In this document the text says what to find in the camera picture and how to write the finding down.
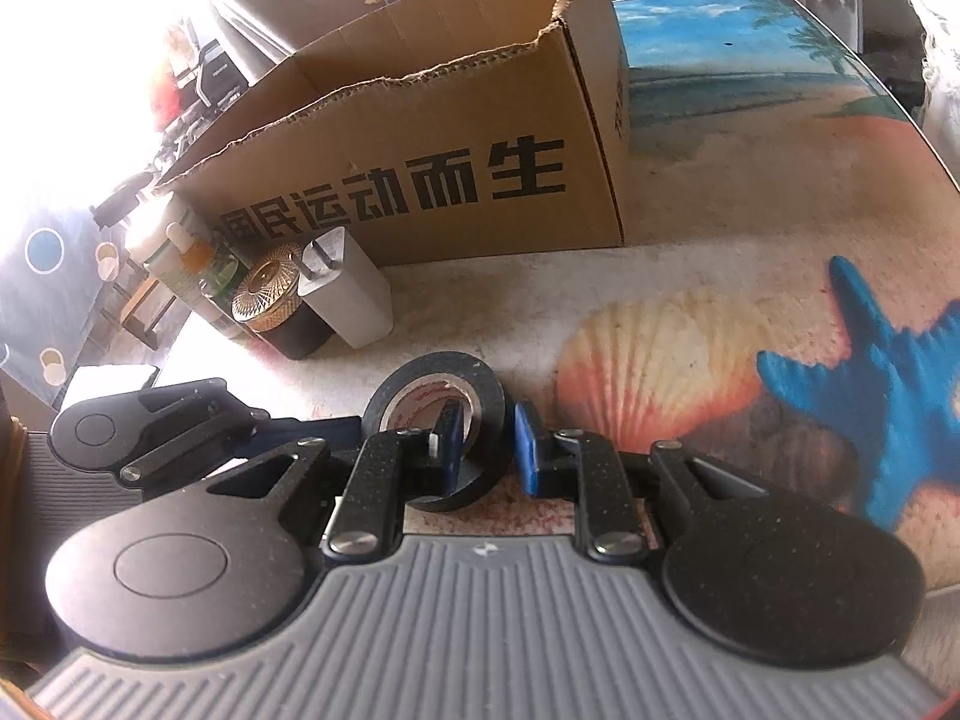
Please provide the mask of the white lotion bottle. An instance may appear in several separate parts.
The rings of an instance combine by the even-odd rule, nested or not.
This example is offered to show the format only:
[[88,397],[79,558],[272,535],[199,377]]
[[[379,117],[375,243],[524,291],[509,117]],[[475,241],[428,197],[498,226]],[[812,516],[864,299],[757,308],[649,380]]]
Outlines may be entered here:
[[166,284],[184,302],[199,299],[197,278],[185,270],[179,252],[166,234],[171,223],[180,224],[194,238],[212,240],[210,227],[176,193],[151,197],[128,216],[125,249],[152,277]]

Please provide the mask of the black electrical tape roll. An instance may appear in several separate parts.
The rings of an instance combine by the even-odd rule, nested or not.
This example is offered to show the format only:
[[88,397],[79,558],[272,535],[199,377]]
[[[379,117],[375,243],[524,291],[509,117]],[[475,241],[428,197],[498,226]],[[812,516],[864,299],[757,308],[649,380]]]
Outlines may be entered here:
[[423,493],[412,507],[452,512],[477,502],[505,476],[512,456],[514,401],[486,362],[462,351],[434,351],[405,362],[377,387],[363,431],[420,433],[431,458],[457,450],[443,465],[446,489]]

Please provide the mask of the beach print table mat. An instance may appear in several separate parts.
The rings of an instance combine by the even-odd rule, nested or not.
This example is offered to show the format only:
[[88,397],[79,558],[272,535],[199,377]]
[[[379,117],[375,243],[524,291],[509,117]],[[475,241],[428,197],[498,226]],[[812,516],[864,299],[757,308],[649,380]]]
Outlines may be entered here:
[[381,265],[391,334],[293,372],[327,415],[455,349],[628,450],[661,437],[900,536],[958,578],[958,192],[791,0],[613,2],[615,247]]

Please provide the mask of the wooden stool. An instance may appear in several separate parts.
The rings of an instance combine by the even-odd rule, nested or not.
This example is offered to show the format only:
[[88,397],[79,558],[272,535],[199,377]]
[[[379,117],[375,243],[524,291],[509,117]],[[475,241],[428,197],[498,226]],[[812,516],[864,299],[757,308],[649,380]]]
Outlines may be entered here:
[[119,325],[146,348],[158,351],[160,340],[156,327],[177,300],[178,296],[161,280],[148,277],[122,307]]

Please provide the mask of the large brown cardboard box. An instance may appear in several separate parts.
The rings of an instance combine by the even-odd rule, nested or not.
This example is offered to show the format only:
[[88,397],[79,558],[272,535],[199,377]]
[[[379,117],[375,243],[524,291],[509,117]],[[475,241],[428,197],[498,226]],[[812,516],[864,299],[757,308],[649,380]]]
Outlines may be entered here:
[[244,254],[345,227],[377,263],[615,247],[612,0],[397,0],[283,60],[161,188]]

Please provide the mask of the white power adapter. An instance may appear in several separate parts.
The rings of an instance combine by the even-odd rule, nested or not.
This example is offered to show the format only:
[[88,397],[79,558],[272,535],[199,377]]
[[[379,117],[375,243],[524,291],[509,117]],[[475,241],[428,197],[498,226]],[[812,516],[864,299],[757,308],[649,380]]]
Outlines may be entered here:
[[298,296],[353,349],[386,338],[394,328],[389,282],[345,226],[295,247]]

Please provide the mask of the orange dropper bottle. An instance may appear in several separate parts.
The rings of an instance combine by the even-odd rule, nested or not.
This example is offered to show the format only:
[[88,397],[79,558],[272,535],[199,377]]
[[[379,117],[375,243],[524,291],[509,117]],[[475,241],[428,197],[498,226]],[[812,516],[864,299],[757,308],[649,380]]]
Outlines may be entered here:
[[195,238],[182,224],[169,223],[166,226],[166,237],[179,252],[182,265],[189,273],[202,273],[215,257],[213,247],[205,239]]

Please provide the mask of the green clear bottle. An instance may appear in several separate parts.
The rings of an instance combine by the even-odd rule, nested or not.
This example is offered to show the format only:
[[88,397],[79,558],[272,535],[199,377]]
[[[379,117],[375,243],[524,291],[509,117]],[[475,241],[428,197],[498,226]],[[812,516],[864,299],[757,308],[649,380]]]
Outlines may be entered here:
[[241,283],[247,277],[249,268],[229,249],[215,250],[199,275],[200,292],[215,304],[228,317],[233,315],[235,299]]

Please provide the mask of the gold lidded round jar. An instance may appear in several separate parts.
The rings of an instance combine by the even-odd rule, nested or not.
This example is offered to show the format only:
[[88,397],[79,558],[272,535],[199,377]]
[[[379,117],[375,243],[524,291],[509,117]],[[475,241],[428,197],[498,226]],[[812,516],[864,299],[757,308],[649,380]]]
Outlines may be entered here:
[[307,358],[334,336],[331,326],[298,294],[299,247],[283,244],[257,260],[233,296],[233,319],[280,355]]

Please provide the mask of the blue dotted floor mat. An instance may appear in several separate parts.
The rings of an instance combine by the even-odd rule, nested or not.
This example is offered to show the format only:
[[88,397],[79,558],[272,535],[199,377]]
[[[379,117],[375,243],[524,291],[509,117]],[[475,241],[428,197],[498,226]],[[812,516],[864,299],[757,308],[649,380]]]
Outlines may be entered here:
[[91,213],[2,213],[2,371],[53,408],[76,367],[104,358],[139,272],[119,226]]

